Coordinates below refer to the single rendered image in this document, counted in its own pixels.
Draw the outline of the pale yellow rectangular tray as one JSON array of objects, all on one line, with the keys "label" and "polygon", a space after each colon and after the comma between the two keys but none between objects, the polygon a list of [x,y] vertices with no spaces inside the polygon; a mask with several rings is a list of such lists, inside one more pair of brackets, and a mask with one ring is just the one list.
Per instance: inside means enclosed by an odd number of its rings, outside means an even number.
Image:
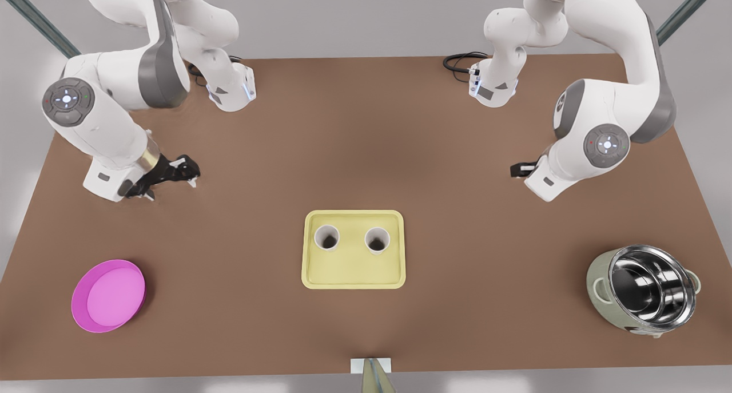
[{"label": "pale yellow rectangular tray", "polygon": [[[314,242],[316,229],[333,225],[340,232],[337,249],[327,252]],[[372,255],[364,235],[383,227],[391,242]],[[396,210],[315,210],[304,219],[301,282],[309,289],[398,289],[406,281],[405,228]]]}]

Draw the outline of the green steel-lined pot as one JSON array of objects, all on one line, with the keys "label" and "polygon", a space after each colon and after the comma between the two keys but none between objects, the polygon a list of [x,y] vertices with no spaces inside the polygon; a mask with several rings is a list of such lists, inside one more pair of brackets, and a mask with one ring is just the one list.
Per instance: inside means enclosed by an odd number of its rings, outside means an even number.
[{"label": "green steel-lined pot", "polygon": [[702,283],[668,252],[634,244],[596,257],[586,273],[586,289],[607,322],[660,338],[690,320]]}]

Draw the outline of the silver frame post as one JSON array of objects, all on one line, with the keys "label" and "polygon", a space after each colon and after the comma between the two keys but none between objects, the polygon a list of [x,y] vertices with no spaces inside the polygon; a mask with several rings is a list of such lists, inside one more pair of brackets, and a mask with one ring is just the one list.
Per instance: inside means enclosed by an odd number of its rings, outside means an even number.
[{"label": "silver frame post", "polygon": [[706,2],[707,0],[685,0],[672,12],[664,23],[657,28],[657,43],[662,46],[666,41],[684,25],[684,23]]},{"label": "silver frame post", "polygon": [[361,393],[397,393],[379,359],[364,359]]},{"label": "silver frame post", "polygon": [[72,58],[81,52],[29,0],[6,0],[30,25],[63,56]]}]

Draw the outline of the white IKEA cup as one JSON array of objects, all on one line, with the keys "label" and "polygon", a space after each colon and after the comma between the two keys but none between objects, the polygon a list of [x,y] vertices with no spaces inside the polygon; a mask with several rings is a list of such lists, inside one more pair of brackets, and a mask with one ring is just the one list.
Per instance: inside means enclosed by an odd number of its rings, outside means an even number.
[{"label": "white IKEA cup", "polygon": [[364,244],[372,255],[382,254],[390,245],[391,236],[383,227],[372,227],[364,235]]},{"label": "white IKEA cup", "polygon": [[332,252],[340,242],[340,232],[333,225],[322,225],[316,229],[313,239],[319,249]]}]

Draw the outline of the pink round plate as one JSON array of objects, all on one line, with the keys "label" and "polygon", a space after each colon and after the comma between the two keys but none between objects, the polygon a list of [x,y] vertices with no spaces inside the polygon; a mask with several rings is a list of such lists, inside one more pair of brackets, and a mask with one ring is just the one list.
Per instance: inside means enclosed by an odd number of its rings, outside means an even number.
[{"label": "pink round plate", "polygon": [[108,260],[94,266],[78,282],[71,296],[71,315],[82,330],[105,333],[131,320],[145,297],[141,269],[127,260]]}]

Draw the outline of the white post foot plate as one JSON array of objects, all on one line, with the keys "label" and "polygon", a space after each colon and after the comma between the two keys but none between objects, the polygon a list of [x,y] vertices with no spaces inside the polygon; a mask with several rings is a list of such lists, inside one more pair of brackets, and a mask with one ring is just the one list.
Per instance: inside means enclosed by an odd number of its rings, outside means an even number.
[{"label": "white post foot plate", "polygon": [[364,366],[369,366],[369,362],[378,363],[386,373],[392,372],[391,358],[353,358],[350,360],[350,373],[363,374]]}]

